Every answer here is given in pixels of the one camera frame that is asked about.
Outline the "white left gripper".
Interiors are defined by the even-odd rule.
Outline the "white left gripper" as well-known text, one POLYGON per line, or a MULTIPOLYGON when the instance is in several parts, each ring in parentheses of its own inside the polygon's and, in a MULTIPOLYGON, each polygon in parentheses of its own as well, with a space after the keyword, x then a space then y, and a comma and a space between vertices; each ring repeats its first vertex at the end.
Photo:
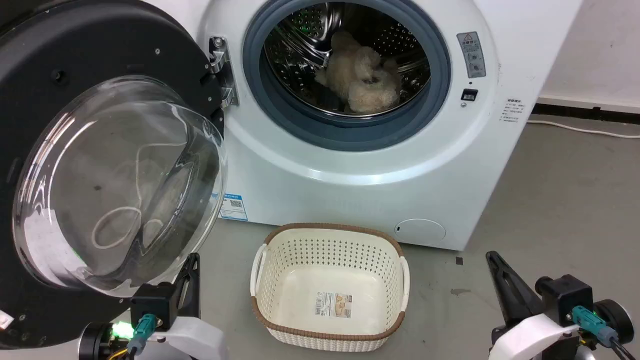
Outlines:
POLYGON ((230 360, 226 336, 201 318, 201 256, 187 256, 174 280, 177 315, 167 331, 154 332, 144 360, 230 360))

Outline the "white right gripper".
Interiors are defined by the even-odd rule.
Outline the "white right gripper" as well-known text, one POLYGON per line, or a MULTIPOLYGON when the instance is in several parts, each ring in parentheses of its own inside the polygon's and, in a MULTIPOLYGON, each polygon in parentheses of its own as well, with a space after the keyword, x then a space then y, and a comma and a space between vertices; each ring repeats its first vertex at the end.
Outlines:
POLYGON ((544 304, 497 251, 487 251, 487 267, 506 327, 489 352, 489 360, 532 360, 578 325, 558 325, 542 314, 544 304))

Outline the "black round washer door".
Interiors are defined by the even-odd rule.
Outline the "black round washer door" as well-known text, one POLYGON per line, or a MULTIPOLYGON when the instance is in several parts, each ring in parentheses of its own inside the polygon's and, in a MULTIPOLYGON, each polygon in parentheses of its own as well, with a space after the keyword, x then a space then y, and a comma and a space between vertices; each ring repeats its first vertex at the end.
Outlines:
POLYGON ((0 1, 0 350, 179 296, 222 207, 223 99, 157 4, 0 1))

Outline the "white front-load washing machine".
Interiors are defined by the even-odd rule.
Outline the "white front-load washing machine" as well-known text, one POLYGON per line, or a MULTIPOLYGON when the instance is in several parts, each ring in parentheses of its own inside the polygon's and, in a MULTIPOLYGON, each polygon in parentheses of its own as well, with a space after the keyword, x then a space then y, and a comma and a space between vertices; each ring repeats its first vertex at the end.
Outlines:
POLYGON ((228 194, 249 223, 339 223, 395 235, 407 219, 441 224, 439 248, 462 250, 487 207, 585 0, 417 0, 448 46, 451 87, 428 125, 397 145, 346 152, 311 145, 273 123, 243 71, 249 22, 266 0, 144 0, 210 55, 224 37, 238 91, 225 109, 228 194), (457 34, 477 32, 486 76, 470 79, 457 34), (507 98, 518 123, 500 121, 507 98))

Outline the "metal door hinge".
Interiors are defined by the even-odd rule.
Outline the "metal door hinge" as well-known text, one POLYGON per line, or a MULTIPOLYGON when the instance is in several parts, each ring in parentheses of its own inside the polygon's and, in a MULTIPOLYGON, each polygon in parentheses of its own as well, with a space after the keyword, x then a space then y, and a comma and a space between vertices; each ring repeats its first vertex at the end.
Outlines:
POLYGON ((233 66, 227 39, 222 36, 212 36, 209 39, 209 61, 211 71, 221 87, 221 107, 239 105, 239 96, 234 80, 233 66))

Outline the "blue QR code sticker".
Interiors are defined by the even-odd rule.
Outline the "blue QR code sticker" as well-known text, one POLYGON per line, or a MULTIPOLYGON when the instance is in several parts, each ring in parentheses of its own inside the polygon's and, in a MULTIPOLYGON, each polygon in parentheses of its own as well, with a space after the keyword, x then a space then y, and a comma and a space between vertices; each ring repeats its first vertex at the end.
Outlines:
POLYGON ((228 220, 249 221, 242 196, 240 194, 224 194, 219 217, 228 220))

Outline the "round filter cover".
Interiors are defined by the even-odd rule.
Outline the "round filter cover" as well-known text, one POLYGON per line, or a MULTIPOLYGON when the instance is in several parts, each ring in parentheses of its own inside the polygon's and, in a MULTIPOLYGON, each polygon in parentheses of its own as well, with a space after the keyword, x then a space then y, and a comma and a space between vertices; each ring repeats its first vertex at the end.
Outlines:
POLYGON ((447 232, 444 226, 436 221, 412 218, 400 221, 395 226, 394 233, 399 242, 439 248, 447 232))

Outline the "paper label in basket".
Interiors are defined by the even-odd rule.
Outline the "paper label in basket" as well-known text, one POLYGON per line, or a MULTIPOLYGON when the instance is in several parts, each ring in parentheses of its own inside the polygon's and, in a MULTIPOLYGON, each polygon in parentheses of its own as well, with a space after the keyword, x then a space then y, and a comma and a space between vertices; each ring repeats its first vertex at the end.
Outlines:
POLYGON ((342 292, 317 292, 314 314, 329 318, 350 319, 354 297, 342 292))

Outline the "cream laundry basket brown rim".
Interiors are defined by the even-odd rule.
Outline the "cream laundry basket brown rim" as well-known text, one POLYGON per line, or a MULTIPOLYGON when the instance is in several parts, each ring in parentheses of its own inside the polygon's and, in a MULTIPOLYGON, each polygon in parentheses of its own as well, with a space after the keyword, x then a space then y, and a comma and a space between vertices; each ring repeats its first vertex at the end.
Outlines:
POLYGON ((372 228, 290 223, 254 255, 249 278, 256 319, 290 346, 341 353, 379 349, 406 315, 410 269, 400 244, 372 228), (353 296, 350 318, 314 314, 317 292, 353 296))

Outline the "small text sticker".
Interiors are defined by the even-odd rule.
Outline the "small text sticker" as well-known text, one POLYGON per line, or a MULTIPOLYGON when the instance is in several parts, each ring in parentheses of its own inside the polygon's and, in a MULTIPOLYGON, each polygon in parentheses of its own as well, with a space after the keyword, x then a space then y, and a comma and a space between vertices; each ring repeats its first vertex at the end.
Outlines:
POLYGON ((524 114, 526 105, 519 99, 507 98, 503 105, 499 121, 506 123, 519 123, 524 114))

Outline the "black baseboard strip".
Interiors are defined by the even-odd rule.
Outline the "black baseboard strip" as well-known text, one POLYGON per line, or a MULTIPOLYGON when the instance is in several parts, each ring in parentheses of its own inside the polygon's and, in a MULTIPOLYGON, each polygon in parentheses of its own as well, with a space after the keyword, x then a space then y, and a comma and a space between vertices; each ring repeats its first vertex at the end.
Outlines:
POLYGON ((542 116, 574 117, 578 119, 615 122, 627 125, 640 125, 640 113, 607 111, 598 106, 582 108, 537 103, 532 109, 532 114, 542 116))

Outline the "grey warning label sticker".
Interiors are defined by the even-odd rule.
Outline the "grey warning label sticker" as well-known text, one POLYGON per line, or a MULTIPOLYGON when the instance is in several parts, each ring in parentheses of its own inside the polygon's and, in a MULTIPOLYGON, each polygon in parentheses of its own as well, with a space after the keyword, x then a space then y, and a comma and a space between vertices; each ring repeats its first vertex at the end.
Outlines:
POLYGON ((458 33, 456 37, 464 57, 468 78, 485 77, 485 59, 478 33, 476 31, 462 32, 458 33))

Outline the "beige plush toy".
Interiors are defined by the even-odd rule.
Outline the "beige plush toy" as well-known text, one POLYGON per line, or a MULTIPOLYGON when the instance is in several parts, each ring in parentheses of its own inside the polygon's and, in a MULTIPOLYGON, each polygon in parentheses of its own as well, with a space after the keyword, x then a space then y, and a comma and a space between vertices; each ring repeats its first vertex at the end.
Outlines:
POLYGON ((402 78, 395 59, 382 59, 345 30, 335 32, 330 44, 327 66, 316 72, 314 80, 345 101, 350 112, 374 114, 400 103, 402 78))

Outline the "steel perforated drum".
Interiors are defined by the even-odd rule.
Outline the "steel perforated drum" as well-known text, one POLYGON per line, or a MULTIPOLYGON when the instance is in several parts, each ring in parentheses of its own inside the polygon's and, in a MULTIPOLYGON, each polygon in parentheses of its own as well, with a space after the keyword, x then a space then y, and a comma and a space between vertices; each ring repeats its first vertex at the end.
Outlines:
POLYGON ((262 48, 278 83, 295 100, 330 116, 381 116, 409 103, 431 80, 426 51, 414 34, 389 14, 354 2, 317 2, 295 9, 270 30, 262 48), (334 34, 340 34, 338 43, 343 44, 343 33, 377 52, 381 64, 396 66, 398 98, 393 105, 355 112, 347 100, 318 82, 333 55, 334 34))

